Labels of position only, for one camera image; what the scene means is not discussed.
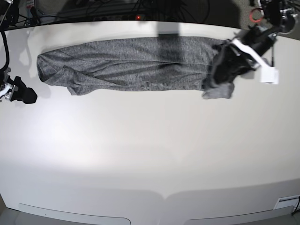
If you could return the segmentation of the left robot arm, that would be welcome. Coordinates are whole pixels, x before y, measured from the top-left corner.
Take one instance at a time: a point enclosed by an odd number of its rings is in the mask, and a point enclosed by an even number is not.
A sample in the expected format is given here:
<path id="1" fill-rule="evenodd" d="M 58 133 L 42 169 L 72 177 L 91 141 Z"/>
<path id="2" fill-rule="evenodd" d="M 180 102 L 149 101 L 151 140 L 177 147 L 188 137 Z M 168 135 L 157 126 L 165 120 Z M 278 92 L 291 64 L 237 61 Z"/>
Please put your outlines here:
<path id="1" fill-rule="evenodd" d="M 260 0 L 258 4 L 257 10 L 270 27 L 259 25 L 258 19 L 253 20 L 255 25 L 249 30 L 241 31 L 221 44 L 207 79 L 209 86 L 232 83 L 237 76 L 258 68 L 261 68 L 262 83 L 278 84 L 279 72 L 275 62 L 268 63 L 263 55 L 274 48 L 278 34 L 294 30 L 298 14 L 292 0 Z"/>

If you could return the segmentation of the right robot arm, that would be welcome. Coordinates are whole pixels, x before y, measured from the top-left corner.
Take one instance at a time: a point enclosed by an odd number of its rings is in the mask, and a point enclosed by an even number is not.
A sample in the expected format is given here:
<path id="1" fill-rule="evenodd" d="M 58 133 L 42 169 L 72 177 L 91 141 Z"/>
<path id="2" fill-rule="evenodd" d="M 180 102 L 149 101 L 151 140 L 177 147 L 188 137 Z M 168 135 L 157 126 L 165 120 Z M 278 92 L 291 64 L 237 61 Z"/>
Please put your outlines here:
<path id="1" fill-rule="evenodd" d="M 9 27 L 7 22 L 4 23 L 4 19 L 9 12 L 11 6 L 13 5 L 13 0 L 5 0 L 7 2 L 6 11 L 3 14 L 3 18 L 0 21 L 0 34 L 3 40 L 4 50 L 5 50 L 5 63 L 3 67 L 0 68 L 0 100 L 6 99 L 7 101 L 19 101 L 24 104 L 33 104 L 37 100 L 36 92 L 25 85 L 21 80 L 21 77 L 16 76 L 14 80 L 10 78 L 9 73 L 11 68 L 9 67 L 10 55 L 8 48 L 8 41 L 5 34 L 5 29 Z"/>

